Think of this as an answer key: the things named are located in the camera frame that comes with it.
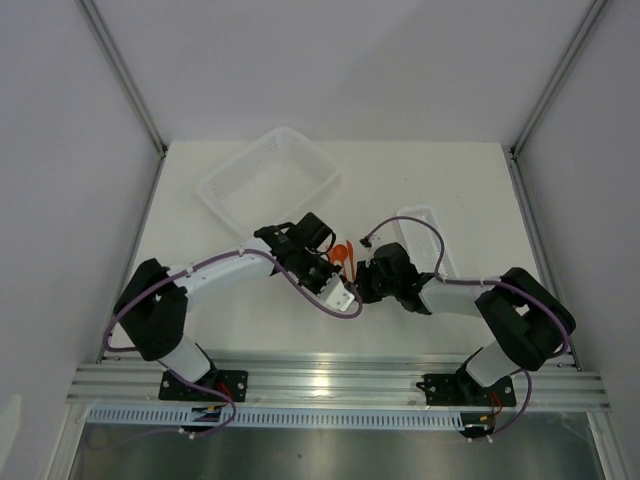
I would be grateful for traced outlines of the orange plastic spoon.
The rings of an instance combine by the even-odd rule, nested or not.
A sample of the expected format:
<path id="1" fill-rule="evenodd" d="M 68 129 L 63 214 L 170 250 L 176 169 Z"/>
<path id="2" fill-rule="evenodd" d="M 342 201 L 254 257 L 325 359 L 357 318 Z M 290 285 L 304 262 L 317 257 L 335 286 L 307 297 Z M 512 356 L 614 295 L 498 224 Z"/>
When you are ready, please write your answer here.
<path id="1" fill-rule="evenodd" d="M 336 244 L 329 251 L 329 261 L 334 265 L 345 266 L 349 251 L 346 245 Z"/>

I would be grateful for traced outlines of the orange plastic knife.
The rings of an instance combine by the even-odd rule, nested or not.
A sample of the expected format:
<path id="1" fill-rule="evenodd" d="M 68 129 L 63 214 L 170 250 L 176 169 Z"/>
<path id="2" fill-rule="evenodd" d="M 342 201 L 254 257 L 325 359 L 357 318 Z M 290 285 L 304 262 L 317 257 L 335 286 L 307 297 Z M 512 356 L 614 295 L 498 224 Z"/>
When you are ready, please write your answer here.
<path id="1" fill-rule="evenodd" d="M 349 262 L 349 269 L 351 274 L 351 281 L 355 281 L 357 270 L 355 264 L 355 250 L 353 243 L 349 240 L 346 240 L 346 248 L 347 248 L 347 259 Z"/>

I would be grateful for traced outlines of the white paper napkin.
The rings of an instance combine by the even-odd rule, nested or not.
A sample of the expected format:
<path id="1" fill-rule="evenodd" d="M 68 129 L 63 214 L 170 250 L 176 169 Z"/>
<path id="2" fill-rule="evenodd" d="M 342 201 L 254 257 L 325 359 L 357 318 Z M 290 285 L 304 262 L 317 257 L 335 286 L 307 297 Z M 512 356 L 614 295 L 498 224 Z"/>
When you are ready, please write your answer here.
<path id="1" fill-rule="evenodd" d="M 318 297 L 307 290 L 304 286 L 300 285 L 295 280 L 291 281 L 290 284 L 294 287 L 294 289 L 300 293 L 308 302 L 313 304 L 314 306 L 320 308 L 321 305 L 318 302 Z"/>

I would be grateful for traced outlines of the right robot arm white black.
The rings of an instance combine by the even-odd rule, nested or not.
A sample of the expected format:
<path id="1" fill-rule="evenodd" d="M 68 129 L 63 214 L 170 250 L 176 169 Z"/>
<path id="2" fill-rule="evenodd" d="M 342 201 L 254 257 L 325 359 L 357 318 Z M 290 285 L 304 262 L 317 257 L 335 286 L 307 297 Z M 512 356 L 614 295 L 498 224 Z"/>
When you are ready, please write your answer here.
<path id="1" fill-rule="evenodd" d="M 430 405 L 488 405 L 509 386 L 511 374 L 537 371 L 563 354 L 576 329 L 573 315 L 523 268 L 489 280 L 443 278 L 419 272 L 399 243 L 358 262 L 355 286 L 367 304 L 392 297 L 411 313 L 477 317 L 488 326 L 493 342 L 455 373 L 426 374 L 418 382 Z"/>

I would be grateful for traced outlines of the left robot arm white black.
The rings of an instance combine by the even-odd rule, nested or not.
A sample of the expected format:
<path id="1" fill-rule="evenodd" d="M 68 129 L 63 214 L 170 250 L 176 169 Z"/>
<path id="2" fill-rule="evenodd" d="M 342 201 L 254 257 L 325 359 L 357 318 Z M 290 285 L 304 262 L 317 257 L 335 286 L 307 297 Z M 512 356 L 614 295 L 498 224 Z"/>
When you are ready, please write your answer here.
<path id="1" fill-rule="evenodd" d="M 113 324 L 123 328 L 134 351 L 157 362 L 182 382 L 197 400 L 216 390 L 215 366 L 185 332 L 190 311 L 199 303 L 246 281 L 281 274 L 302 296 L 325 313 L 350 319 L 358 313 L 354 294 L 338 265 L 321 252 L 335 233 L 315 214 L 256 230 L 243 244 L 181 266 L 155 258 L 141 263 L 113 310 Z"/>

